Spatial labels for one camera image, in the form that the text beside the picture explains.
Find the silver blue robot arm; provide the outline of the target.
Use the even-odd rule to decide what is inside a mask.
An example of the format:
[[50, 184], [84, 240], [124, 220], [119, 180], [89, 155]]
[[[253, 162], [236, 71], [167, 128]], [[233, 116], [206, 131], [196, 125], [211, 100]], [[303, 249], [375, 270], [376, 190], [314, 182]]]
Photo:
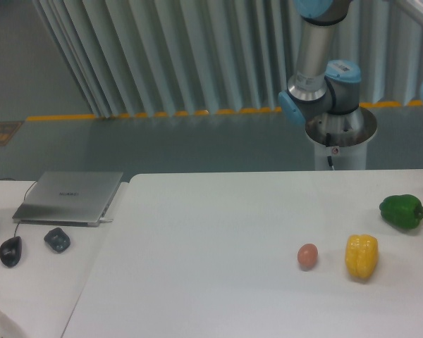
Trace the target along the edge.
[[[353, 112], [361, 100], [423, 101], [423, 1], [295, 1], [303, 26], [295, 71], [278, 96], [297, 124]], [[340, 45], [359, 58], [332, 61], [336, 28], [351, 10], [368, 23]]]

